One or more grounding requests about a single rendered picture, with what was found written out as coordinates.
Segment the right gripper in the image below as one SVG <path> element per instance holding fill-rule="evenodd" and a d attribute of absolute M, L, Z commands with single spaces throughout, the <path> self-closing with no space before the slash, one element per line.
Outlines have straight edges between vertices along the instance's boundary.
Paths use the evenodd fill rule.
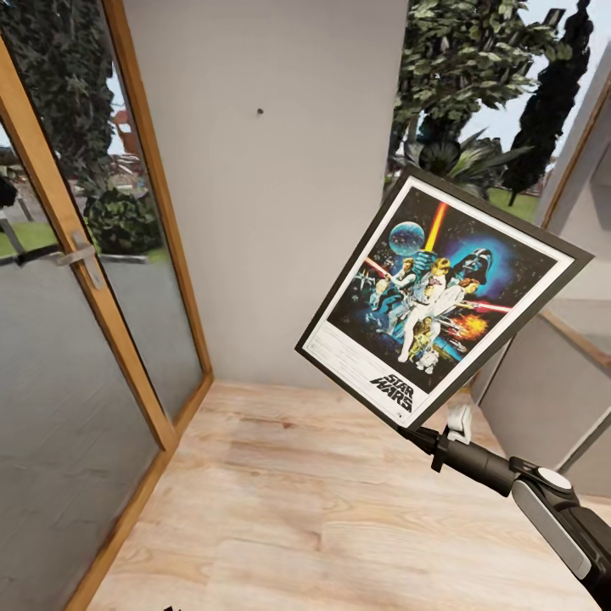
<path fill-rule="evenodd" d="M 424 426 L 416 431 L 403 426 L 399 426 L 398 429 L 405 439 L 409 439 L 429 456 L 434 454 L 431 468 L 436 472 L 440 472 L 442 466 L 446 464 L 470 479 L 482 483 L 490 455 L 490 451 L 485 447 L 475 442 L 469 442 L 467 445 L 459 440 L 448 439 L 450 433 L 448 425 L 443 434 Z"/>

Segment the poster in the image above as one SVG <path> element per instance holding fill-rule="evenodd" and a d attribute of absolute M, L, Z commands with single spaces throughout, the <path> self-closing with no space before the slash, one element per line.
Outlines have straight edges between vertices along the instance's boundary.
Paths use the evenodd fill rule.
<path fill-rule="evenodd" d="M 594 258 L 407 163 L 294 350 L 416 431 Z"/>

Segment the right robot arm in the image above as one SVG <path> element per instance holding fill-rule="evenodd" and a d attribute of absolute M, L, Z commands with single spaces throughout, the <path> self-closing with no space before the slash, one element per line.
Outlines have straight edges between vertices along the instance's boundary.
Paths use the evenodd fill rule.
<path fill-rule="evenodd" d="M 582 507 L 574 487 L 558 471 L 518 457 L 497 456 L 470 442 L 470 406 L 455 405 L 444 433 L 421 426 L 399 426 L 405 439 L 434 454 L 431 468 L 444 464 L 488 486 L 515 503 L 543 535 L 602 611 L 611 611 L 611 527 L 588 507 Z"/>

